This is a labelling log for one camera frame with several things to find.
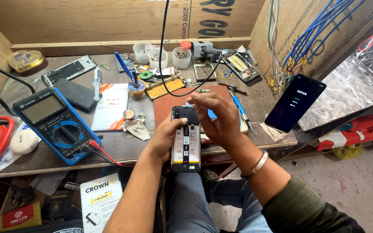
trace multimeter rotary dial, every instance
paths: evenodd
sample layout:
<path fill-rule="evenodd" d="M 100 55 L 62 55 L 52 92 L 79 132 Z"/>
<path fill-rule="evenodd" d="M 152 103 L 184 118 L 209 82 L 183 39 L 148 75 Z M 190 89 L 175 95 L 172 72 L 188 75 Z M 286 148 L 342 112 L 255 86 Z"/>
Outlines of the multimeter rotary dial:
<path fill-rule="evenodd" d="M 72 148 L 84 138 L 84 129 L 75 121 L 61 121 L 50 132 L 51 141 L 60 148 Z"/>

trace digital multimeter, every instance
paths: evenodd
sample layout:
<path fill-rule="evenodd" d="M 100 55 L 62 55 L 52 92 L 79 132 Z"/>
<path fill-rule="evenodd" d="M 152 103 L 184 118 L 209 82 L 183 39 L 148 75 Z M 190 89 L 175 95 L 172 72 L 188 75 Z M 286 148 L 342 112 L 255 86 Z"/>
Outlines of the digital multimeter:
<path fill-rule="evenodd" d="M 83 146 L 99 138 L 55 87 L 47 87 L 13 104 L 13 111 L 68 165 L 88 152 Z"/>

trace concrete floor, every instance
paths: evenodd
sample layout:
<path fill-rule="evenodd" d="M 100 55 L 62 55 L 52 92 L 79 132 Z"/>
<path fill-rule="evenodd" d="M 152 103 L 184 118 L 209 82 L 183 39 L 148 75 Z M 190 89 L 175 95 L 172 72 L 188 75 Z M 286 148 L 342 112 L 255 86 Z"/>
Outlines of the concrete floor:
<path fill-rule="evenodd" d="M 373 233 L 373 151 L 362 152 L 359 158 L 345 161 L 336 156 L 315 156 L 280 162 L 290 174 L 303 179 L 339 211 L 358 221 L 366 232 Z M 226 179 L 240 179 L 236 169 Z M 241 209 L 209 204 L 210 214 L 219 229 L 234 231 Z"/>

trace person's right hand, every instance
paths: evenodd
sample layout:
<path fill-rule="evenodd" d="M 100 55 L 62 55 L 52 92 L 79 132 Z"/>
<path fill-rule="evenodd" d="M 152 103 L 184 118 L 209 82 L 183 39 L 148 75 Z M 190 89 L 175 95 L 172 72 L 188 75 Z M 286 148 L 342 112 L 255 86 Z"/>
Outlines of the person's right hand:
<path fill-rule="evenodd" d="M 238 109 L 233 102 L 213 92 L 192 93 L 187 101 L 196 109 L 205 134 L 215 144 L 228 151 L 246 141 L 245 135 L 240 132 Z M 215 113 L 217 119 L 211 120 L 208 109 Z"/>

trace person's left hand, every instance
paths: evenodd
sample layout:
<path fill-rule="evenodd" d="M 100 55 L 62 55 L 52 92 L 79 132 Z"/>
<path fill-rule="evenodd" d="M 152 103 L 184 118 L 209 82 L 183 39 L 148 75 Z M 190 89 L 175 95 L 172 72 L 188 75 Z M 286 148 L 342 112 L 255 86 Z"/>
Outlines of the person's left hand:
<path fill-rule="evenodd" d="M 162 164 L 168 161 L 170 156 L 170 148 L 174 144 L 175 131 L 187 124 L 187 118 L 172 119 L 172 111 L 169 112 L 166 119 L 158 126 L 152 139 L 148 143 L 145 149 L 151 156 L 156 156 L 159 158 L 159 162 Z M 201 139 L 201 143 L 205 143 L 206 139 Z"/>

